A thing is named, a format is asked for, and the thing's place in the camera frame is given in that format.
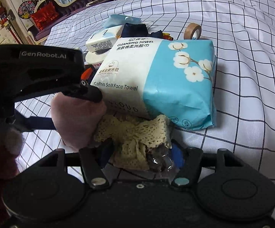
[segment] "checkered bedding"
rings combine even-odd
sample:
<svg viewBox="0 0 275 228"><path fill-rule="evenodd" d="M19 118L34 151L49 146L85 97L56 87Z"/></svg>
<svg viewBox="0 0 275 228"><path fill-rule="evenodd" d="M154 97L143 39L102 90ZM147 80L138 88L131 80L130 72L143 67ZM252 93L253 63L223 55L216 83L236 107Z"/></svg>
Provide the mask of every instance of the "checkered bedding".
<svg viewBox="0 0 275 228"><path fill-rule="evenodd" d="M162 30L175 39L183 39L189 23L202 25L201 38L213 41L218 58L213 87L218 126L174 129L172 136L205 152L227 148L275 183L275 0L118 0L85 9L54 26L46 45L86 51L87 38L114 13L153 21L149 31ZM17 109L26 116L49 117L52 97L20 102ZM71 152L56 131L34 131L24 137L18 158L21 170L56 148ZM104 172L108 179L159 177L110 164ZM212 172L203 169L202 176ZM69 173L82 180L79 168L69 168Z"/></svg>

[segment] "black cloth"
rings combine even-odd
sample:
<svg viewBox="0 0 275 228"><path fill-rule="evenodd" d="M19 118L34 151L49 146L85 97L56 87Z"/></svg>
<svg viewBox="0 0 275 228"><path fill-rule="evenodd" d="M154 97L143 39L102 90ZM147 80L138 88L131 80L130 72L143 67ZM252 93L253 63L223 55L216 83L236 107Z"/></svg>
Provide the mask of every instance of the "black cloth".
<svg viewBox="0 0 275 228"><path fill-rule="evenodd" d="M148 30L145 24L124 24L122 38L148 37Z"/></svg>
<svg viewBox="0 0 275 228"><path fill-rule="evenodd" d="M150 33L148 37L157 38L157 39L164 39L163 38L163 32L161 30L159 30L157 32Z"/></svg>

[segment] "tape roll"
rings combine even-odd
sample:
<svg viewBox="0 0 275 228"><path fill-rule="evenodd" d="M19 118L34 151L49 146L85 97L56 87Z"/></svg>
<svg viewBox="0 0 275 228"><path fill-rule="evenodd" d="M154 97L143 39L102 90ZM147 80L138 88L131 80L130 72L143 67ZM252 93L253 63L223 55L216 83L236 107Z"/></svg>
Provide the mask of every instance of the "tape roll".
<svg viewBox="0 0 275 228"><path fill-rule="evenodd" d="M86 54L86 58L85 58L86 63L92 64L95 69L98 69L102 64L102 62L104 61L104 59L106 58L106 56L108 55L110 50L111 48L105 49L105 50L98 50L95 52L89 51Z"/></svg>
<svg viewBox="0 0 275 228"><path fill-rule="evenodd" d="M184 32L184 39L199 39L202 27L196 23L190 23Z"/></svg>

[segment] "hand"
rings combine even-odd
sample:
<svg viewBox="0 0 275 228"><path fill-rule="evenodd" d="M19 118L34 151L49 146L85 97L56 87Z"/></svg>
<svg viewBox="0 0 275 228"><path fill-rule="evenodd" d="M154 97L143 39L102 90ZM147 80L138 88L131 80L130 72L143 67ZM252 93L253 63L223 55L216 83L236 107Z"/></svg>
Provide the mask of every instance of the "hand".
<svg viewBox="0 0 275 228"><path fill-rule="evenodd" d="M51 101L51 116L65 145L79 150L91 141L98 122L106 113L103 101L94 103L58 93Z"/></svg>

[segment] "orange object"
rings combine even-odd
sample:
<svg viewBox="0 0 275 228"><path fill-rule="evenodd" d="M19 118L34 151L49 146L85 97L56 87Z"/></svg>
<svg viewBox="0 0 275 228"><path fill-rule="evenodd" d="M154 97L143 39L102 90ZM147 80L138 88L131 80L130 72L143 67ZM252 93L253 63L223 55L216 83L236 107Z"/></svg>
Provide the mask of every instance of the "orange object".
<svg viewBox="0 0 275 228"><path fill-rule="evenodd" d="M163 35L163 39L167 39L167 40L172 41L172 40L173 40L173 37L168 36L168 35Z"/></svg>
<svg viewBox="0 0 275 228"><path fill-rule="evenodd" d="M90 78L90 76L91 76L92 73L93 73L92 68L88 68L86 71L84 71L82 73L81 79L84 80L84 81L86 81L87 79Z"/></svg>

